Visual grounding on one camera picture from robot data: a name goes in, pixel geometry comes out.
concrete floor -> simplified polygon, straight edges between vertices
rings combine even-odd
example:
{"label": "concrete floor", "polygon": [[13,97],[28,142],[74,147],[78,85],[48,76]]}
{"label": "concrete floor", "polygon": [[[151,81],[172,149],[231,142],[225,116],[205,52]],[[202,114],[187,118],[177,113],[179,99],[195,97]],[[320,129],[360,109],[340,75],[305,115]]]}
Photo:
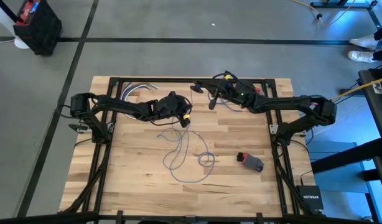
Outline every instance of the concrete floor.
{"label": "concrete floor", "polygon": [[[21,4],[20,0],[5,2],[15,11]],[[63,22],[63,37],[80,37],[93,0],[48,2]],[[325,21],[342,12],[320,11]],[[377,13],[382,23],[382,1]],[[101,0],[88,37],[348,40],[375,30],[366,10],[352,10],[333,26],[323,27],[308,9],[289,0]],[[1,25],[0,36],[9,36]],[[77,45],[59,43],[51,57],[40,57],[30,50],[19,50],[12,43],[0,44],[0,218],[13,217],[17,212]],[[95,75],[209,77],[224,70],[239,77],[291,78],[296,95],[320,94],[331,98],[339,88],[354,84],[359,70],[380,64],[347,59],[347,51],[355,48],[86,43],[67,101],[76,93],[88,91]],[[343,102],[337,124],[317,129],[315,139],[361,144],[375,138],[377,131],[372,120],[367,121],[369,133],[354,128],[361,121],[360,111],[367,108],[364,98]],[[28,215],[57,212],[77,138],[68,128],[69,123],[67,119],[58,123]],[[350,198],[333,194],[327,193],[326,200],[332,207],[343,206]],[[343,199],[332,201],[329,197]],[[332,210],[337,212],[332,213],[333,217],[359,218],[356,213],[349,215],[350,209],[343,213]]]}

black metal frame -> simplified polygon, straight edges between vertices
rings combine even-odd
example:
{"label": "black metal frame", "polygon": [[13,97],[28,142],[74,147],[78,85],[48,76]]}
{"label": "black metal frame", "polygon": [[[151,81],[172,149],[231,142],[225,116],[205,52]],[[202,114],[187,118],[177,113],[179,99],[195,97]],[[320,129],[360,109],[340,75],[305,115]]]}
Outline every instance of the black metal frame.
{"label": "black metal frame", "polygon": [[332,9],[345,9],[350,7],[351,9],[368,9],[371,10],[378,2],[372,1],[371,4],[368,3],[347,3],[348,0],[339,0],[338,2],[312,2],[310,5],[314,8],[332,8]]}
{"label": "black metal frame", "polygon": [[[210,78],[198,78],[198,80],[209,80]],[[196,78],[117,78],[113,77],[109,80],[107,95],[111,96],[113,94],[113,89],[117,86],[115,97],[119,98],[124,82],[181,82],[181,83],[192,83]],[[271,89],[273,97],[277,97],[276,82],[274,79],[252,79],[252,83],[258,83],[262,86],[262,91],[264,94],[268,95],[268,88]],[[282,122],[281,112],[279,110],[275,111],[276,119],[278,123]],[[106,122],[108,117],[108,111],[104,111],[101,120]],[[112,112],[111,121],[112,128],[109,132],[113,134],[114,125],[116,122],[117,113]],[[266,112],[266,117],[268,121],[268,131],[269,125],[273,124],[273,117],[271,112]],[[273,146],[273,141],[275,134],[270,134],[270,140],[272,148],[275,149],[276,145]],[[100,156],[101,144],[96,144],[93,159],[90,166],[90,173],[88,184],[83,189],[79,197],[74,201],[74,203],[63,212],[58,212],[54,215],[41,215],[34,217],[18,217],[18,218],[7,218],[0,220],[0,224],[8,223],[21,223],[21,224],[38,224],[38,223],[85,223],[94,222],[97,224],[99,220],[116,220],[117,224],[124,224],[126,220],[150,220],[150,221],[177,221],[185,223],[195,223],[195,222],[255,222],[256,224],[263,224],[264,222],[275,222],[275,223],[318,223],[318,224],[328,224],[328,223],[361,223],[364,221],[355,220],[345,220],[339,218],[327,218],[320,215],[300,215],[299,205],[295,197],[299,194],[295,194],[296,188],[294,187],[292,167],[289,159],[289,153],[286,146],[281,146],[284,155],[284,166],[286,174],[278,172],[279,169],[283,168],[278,163],[280,162],[277,155],[277,151],[273,151],[274,165],[276,167],[276,180],[279,194],[279,201],[281,204],[282,217],[266,217],[264,218],[262,213],[257,213],[255,217],[195,217],[195,216],[137,216],[137,215],[124,215],[123,211],[118,211],[116,215],[99,215],[101,200],[103,197],[103,188],[105,184],[106,171],[108,168],[108,159],[111,152],[112,139],[109,143],[105,145],[105,152],[101,164],[98,166],[98,158]],[[93,211],[89,212],[89,204],[91,197],[91,189],[98,181],[98,189],[96,192],[96,200],[93,207]],[[284,192],[284,186],[282,181],[285,181],[289,186],[291,191],[291,200],[293,207],[293,214],[288,213],[287,204]],[[80,206],[82,206],[82,211],[77,212]]]}

white sneaker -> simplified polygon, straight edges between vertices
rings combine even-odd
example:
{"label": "white sneaker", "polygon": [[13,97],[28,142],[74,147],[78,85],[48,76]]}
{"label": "white sneaker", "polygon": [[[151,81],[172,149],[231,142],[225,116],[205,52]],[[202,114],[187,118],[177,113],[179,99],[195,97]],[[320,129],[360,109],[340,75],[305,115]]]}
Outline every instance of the white sneaker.
{"label": "white sneaker", "polygon": [[351,60],[355,62],[367,62],[367,63],[372,63],[374,62],[373,60],[373,53],[374,52],[359,52],[356,50],[351,50],[348,52],[347,56]]}
{"label": "white sneaker", "polygon": [[368,36],[364,36],[364,37],[361,37],[358,39],[351,39],[349,42],[351,44],[354,44],[354,45],[357,45],[360,47],[365,47],[365,48],[374,50],[376,48],[376,46],[378,45],[379,41],[375,40],[373,35],[368,35]]}

table leg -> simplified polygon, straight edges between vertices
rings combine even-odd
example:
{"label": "table leg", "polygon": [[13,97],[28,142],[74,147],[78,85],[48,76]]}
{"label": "table leg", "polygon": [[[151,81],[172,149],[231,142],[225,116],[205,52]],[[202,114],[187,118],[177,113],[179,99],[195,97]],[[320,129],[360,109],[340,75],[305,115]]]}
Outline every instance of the table leg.
{"label": "table leg", "polygon": [[366,201],[368,202],[368,206],[370,208],[372,220],[374,222],[379,222],[378,214],[376,212],[375,204],[373,202],[373,198],[372,198],[371,194],[366,193],[365,197],[366,197]]}
{"label": "table leg", "polygon": [[336,153],[332,156],[319,159],[311,163],[313,173],[317,174],[326,170],[338,168],[355,162],[382,156],[382,139],[373,141],[354,147],[344,152]]}

wooden table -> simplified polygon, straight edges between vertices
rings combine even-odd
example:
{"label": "wooden table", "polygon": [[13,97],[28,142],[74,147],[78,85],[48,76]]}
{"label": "wooden table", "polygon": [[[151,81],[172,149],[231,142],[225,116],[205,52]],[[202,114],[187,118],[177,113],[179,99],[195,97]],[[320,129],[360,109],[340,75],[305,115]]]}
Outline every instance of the wooden table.
{"label": "wooden table", "polygon": [[[109,78],[94,77],[90,91],[106,94]],[[277,78],[276,83],[279,96],[293,96],[290,79]],[[246,110],[237,113],[224,105],[217,105],[210,111],[207,93],[191,93],[191,83],[155,84],[161,89],[154,94],[137,90],[129,101],[160,99],[170,91],[187,97],[193,104],[190,130],[203,137],[209,150],[216,155],[216,164],[210,176],[199,183],[178,182],[162,164],[163,157],[175,149],[177,143],[157,138],[169,127],[154,126],[118,114],[100,213],[115,215],[117,210],[123,210],[126,215],[253,217],[256,212],[261,212],[264,217],[281,217],[266,115],[251,114]],[[298,117],[297,111],[282,112],[285,122]],[[170,131],[165,135],[169,139],[175,138]],[[78,141],[88,138],[89,134],[80,134]],[[294,136],[293,139],[305,143],[304,138]],[[174,175],[192,181],[204,177],[210,168],[201,167],[197,162],[197,156],[205,151],[203,142],[190,133],[189,144],[185,162]],[[86,185],[94,146],[85,142],[75,148],[60,210],[67,208]],[[248,152],[260,158],[264,162],[262,173],[248,170],[237,162],[238,152]],[[293,142],[289,146],[289,156],[295,183],[299,184],[300,175],[311,170],[308,153]],[[303,181],[314,184],[313,174],[304,175]],[[289,190],[285,184],[284,188],[288,212],[292,213]],[[94,205],[94,198],[95,191],[91,195],[91,205]]]}

